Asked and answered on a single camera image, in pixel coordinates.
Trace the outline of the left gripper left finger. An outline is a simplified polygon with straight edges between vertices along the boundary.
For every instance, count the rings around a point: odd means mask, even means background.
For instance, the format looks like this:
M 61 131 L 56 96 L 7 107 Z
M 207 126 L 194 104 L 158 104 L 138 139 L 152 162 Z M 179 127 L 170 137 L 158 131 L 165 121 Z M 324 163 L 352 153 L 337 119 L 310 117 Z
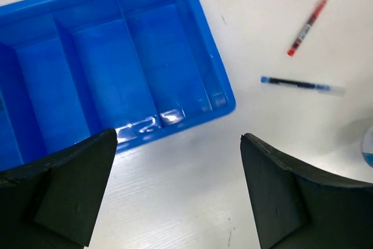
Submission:
M 117 149 L 115 129 L 1 172 L 1 248 L 89 246 Z

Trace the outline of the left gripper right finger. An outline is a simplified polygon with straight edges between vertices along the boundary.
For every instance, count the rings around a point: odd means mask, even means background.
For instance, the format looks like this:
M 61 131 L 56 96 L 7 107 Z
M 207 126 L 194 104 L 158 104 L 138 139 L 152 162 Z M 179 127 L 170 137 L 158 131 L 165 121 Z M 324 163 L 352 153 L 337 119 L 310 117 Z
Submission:
M 319 169 L 253 134 L 241 137 L 262 248 L 371 248 L 372 184 Z

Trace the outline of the dark blue gel pen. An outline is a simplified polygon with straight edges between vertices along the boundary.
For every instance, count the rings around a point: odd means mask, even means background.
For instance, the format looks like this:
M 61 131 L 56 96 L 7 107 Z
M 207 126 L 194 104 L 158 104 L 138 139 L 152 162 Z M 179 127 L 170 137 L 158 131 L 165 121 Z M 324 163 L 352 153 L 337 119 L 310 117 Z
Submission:
M 270 84 L 270 85 L 278 85 L 278 86 L 286 86 L 286 87 L 296 87 L 299 89 L 314 90 L 320 93 L 335 94 L 338 96 L 342 96 L 346 92 L 346 90 L 342 87 L 330 86 L 330 85 L 319 84 L 319 83 L 303 82 L 303 81 L 297 81 L 297 80 L 280 79 L 280 78 L 274 78 L 274 77 L 268 77 L 268 76 L 261 76 L 261 83 Z

